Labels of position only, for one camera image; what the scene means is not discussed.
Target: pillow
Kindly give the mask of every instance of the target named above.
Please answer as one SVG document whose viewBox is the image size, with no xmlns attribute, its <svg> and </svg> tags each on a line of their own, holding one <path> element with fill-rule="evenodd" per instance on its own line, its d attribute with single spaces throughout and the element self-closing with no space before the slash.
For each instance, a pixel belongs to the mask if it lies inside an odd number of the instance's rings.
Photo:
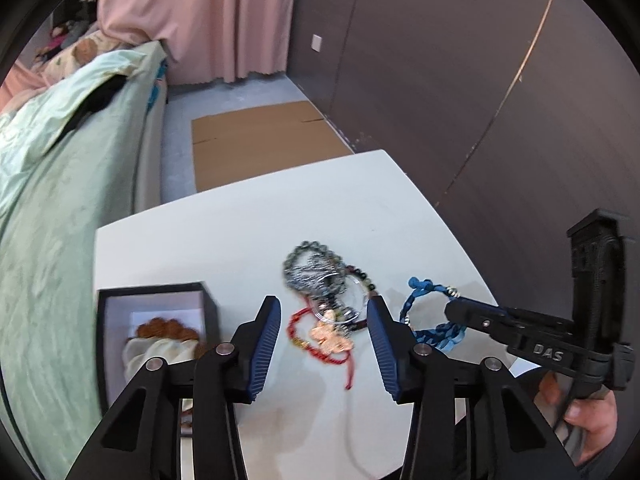
<svg viewBox="0 0 640 480">
<path fill-rule="evenodd" d="M 70 47 L 80 38 L 82 38 L 89 28 L 89 22 L 87 20 L 80 20 L 79 22 L 74 22 L 71 27 L 69 27 L 69 33 L 66 35 L 66 38 L 60 44 L 62 49 Z"/>
<path fill-rule="evenodd" d="M 42 76 L 49 85 L 53 85 L 69 77 L 100 54 L 129 47 L 127 43 L 114 40 L 101 30 L 96 30 L 51 59 L 42 71 Z"/>
</svg>

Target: gray floor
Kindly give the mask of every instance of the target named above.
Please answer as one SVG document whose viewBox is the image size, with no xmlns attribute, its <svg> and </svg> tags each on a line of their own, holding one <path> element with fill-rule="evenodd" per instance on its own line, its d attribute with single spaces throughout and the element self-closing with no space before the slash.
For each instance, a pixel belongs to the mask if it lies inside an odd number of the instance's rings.
<svg viewBox="0 0 640 480">
<path fill-rule="evenodd" d="M 191 121 L 207 115 L 306 100 L 284 74 L 169 87 L 162 131 L 162 203 L 196 193 Z"/>
</svg>

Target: gray wall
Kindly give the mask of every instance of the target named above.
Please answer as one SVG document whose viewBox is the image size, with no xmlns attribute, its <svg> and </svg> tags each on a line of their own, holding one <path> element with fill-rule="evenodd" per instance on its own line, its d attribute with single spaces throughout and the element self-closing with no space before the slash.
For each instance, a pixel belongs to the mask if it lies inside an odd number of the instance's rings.
<svg viewBox="0 0 640 480">
<path fill-rule="evenodd" d="M 42 48 L 43 46 L 47 46 L 50 38 L 50 32 L 53 28 L 53 14 L 50 15 L 40 28 L 36 31 L 36 33 L 31 37 L 29 43 L 24 46 L 24 49 L 18 56 L 18 59 L 23 63 L 23 65 L 27 68 L 31 68 L 33 65 L 33 60 L 36 57 L 36 50 Z"/>
<path fill-rule="evenodd" d="M 548 2 L 296 0 L 289 76 L 356 151 L 389 152 L 498 302 L 568 317 L 566 230 L 605 207 L 640 239 L 640 76 L 582 0 L 551 0 L 515 80 Z M 637 251 L 628 269 L 637 347 Z M 618 396 L 618 456 L 638 376 Z"/>
</svg>

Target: cardboard sheet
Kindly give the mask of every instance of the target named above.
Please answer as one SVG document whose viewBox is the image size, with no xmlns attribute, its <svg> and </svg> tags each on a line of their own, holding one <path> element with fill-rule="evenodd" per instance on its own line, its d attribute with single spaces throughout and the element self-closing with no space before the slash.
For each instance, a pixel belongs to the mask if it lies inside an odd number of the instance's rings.
<svg viewBox="0 0 640 480">
<path fill-rule="evenodd" d="M 191 135 L 198 191 L 351 155 L 308 101 L 202 117 Z"/>
</svg>

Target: blue rope bracelet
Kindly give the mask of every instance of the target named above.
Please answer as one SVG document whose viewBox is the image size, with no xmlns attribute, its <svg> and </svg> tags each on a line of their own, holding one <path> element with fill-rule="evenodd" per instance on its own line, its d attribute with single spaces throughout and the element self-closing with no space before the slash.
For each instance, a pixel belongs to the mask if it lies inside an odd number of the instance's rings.
<svg viewBox="0 0 640 480">
<path fill-rule="evenodd" d="M 409 325 L 409 310 L 414 306 L 415 298 L 426 296 L 430 292 L 441 292 L 448 298 L 458 298 L 460 293 L 450 286 L 436 285 L 431 280 L 421 282 L 415 276 L 409 279 L 409 286 L 414 290 L 406 299 L 400 311 L 400 323 Z M 465 338 L 466 326 L 447 321 L 436 328 L 414 330 L 418 343 L 427 343 L 443 352 L 449 352 L 455 345 Z"/>
</svg>

